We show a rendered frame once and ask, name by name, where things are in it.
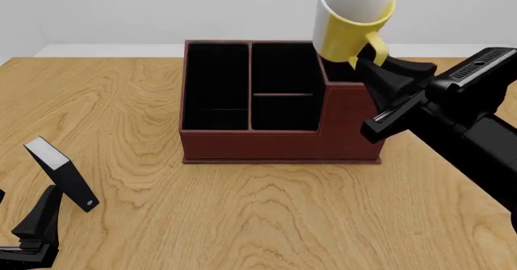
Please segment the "yellow and white mug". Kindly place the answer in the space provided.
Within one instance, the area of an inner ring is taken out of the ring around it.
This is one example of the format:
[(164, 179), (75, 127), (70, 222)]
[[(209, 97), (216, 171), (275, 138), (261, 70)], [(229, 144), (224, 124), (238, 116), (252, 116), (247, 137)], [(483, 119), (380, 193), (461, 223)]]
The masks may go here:
[(389, 49), (380, 30), (392, 17), (396, 0), (318, 0), (313, 47), (321, 58), (355, 67), (362, 49), (374, 50), (373, 63), (381, 66)]

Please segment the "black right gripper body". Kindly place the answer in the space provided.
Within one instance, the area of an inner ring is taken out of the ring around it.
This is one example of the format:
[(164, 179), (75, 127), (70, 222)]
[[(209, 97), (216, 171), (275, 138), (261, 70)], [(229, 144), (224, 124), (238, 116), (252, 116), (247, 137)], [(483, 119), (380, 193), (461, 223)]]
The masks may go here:
[(366, 119), (360, 132), (372, 144), (383, 141), (403, 131), (409, 130), (430, 145), (429, 133), (431, 115), (427, 110), (429, 100), (425, 91), (420, 91), (372, 119)]

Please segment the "red-brown desk caddy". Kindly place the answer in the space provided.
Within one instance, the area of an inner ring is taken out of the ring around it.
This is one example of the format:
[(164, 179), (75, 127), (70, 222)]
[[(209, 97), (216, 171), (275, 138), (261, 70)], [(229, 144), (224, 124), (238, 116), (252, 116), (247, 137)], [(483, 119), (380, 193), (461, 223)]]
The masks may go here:
[(360, 133), (376, 114), (348, 63), (309, 41), (189, 40), (179, 135), (184, 162), (380, 162)]

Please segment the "right gripper flat plate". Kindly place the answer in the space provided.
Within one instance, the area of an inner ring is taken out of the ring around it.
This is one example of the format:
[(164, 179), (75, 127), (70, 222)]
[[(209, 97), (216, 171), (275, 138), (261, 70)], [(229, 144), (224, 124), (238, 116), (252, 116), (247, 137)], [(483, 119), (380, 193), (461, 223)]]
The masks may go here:
[(478, 82), (502, 82), (508, 70), (517, 65), (517, 49), (491, 47), (434, 78), (429, 90), (441, 94), (461, 93)]

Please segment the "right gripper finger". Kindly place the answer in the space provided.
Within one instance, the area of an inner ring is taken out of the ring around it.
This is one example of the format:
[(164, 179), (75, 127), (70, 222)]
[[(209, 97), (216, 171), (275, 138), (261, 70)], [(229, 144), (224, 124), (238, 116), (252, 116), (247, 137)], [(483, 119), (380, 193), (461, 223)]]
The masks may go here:
[(383, 66), (367, 58), (358, 58), (355, 70), (363, 78), (378, 112), (383, 112), (404, 95), (412, 95), (417, 87), (417, 83), (411, 81), (387, 82), (383, 79)]
[(387, 82), (411, 81), (426, 85), (435, 76), (437, 65), (388, 57), (383, 64), (383, 70), (383, 79)]

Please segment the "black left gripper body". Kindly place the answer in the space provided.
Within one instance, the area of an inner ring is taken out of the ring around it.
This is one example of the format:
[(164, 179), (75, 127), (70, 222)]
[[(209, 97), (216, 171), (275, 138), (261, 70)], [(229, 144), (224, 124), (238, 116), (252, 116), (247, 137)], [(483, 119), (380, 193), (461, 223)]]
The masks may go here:
[(0, 247), (0, 269), (51, 268), (59, 250), (41, 240), (20, 240), (18, 246)]

